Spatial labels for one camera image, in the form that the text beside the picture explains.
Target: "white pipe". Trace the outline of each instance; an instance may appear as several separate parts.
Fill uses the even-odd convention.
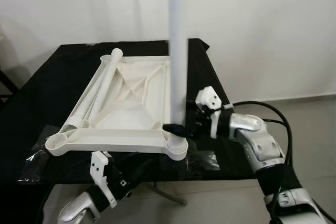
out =
[[[185,101],[187,93],[188,43],[185,29],[185,0],[169,0],[170,12],[170,118],[171,123],[185,123]],[[169,148],[180,152],[185,150],[187,141],[171,134]]]
[[[101,110],[101,107],[104,103],[107,91],[110,88],[112,78],[117,69],[117,65],[122,58],[122,51],[119,48],[114,48],[111,53],[110,63],[106,66],[106,73],[104,75],[103,81],[98,90],[96,99],[92,106],[91,113],[89,115],[89,120],[94,118]]]

